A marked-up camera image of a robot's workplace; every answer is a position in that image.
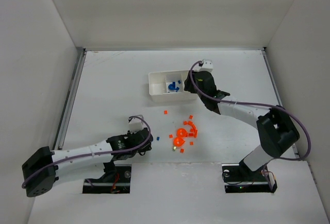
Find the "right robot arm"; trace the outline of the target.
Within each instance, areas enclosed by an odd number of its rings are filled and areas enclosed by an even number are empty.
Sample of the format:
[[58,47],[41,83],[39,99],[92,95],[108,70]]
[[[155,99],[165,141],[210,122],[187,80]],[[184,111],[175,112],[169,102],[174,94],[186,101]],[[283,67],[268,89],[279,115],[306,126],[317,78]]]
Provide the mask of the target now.
[[239,162],[244,174],[261,170],[271,160],[280,159],[300,138],[285,109],[269,104],[241,104],[230,93],[217,89],[211,72],[190,71],[185,91],[197,94],[209,111],[235,118],[257,130],[260,145]]

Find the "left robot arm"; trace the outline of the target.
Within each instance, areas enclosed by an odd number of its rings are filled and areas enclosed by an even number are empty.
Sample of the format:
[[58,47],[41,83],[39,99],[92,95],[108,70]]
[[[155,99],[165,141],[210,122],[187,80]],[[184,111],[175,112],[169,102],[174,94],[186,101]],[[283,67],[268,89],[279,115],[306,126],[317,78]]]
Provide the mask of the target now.
[[148,128],[109,137],[99,143],[69,150],[39,148],[22,165],[22,188],[28,198],[49,192],[61,183],[86,179],[90,182],[110,182],[118,177],[116,161],[152,149],[153,136]]

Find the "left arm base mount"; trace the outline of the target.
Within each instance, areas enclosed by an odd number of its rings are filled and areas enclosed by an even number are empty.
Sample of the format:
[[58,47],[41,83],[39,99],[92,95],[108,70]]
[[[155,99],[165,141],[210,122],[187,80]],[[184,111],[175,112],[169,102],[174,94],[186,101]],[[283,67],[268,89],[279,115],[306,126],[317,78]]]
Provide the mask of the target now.
[[129,194],[131,183],[131,164],[115,165],[114,171],[98,179],[85,179],[83,194]]

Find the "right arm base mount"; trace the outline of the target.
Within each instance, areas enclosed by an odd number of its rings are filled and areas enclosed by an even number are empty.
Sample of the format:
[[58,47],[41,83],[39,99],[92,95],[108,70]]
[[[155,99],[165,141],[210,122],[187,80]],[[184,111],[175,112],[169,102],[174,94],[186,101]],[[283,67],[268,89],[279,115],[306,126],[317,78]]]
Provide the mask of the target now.
[[224,189],[229,193],[275,193],[278,185],[273,172],[266,166],[256,171],[245,170],[239,164],[222,164]]

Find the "large blue round lego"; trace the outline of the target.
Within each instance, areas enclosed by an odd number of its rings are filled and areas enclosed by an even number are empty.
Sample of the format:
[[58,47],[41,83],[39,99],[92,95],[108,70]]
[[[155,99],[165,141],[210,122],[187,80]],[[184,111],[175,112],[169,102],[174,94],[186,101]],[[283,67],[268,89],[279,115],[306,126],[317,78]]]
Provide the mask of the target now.
[[178,92],[179,87],[176,85],[176,82],[172,82],[171,84],[168,85],[168,89],[170,91]]

